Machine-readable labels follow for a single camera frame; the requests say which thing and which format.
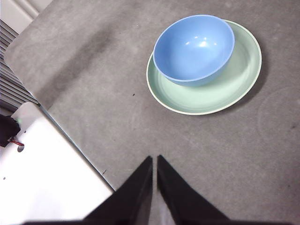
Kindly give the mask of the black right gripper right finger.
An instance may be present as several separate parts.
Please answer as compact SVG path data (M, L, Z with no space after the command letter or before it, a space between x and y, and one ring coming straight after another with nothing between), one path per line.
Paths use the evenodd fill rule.
M177 225L230 225L232 221L198 194L179 173L159 155L157 187Z

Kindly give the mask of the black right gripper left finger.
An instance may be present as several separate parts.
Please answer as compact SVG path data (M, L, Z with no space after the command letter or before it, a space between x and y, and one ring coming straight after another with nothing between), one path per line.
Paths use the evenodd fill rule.
M153 159L148 156L109 198L84 218L84 225L147 225L153 190Z

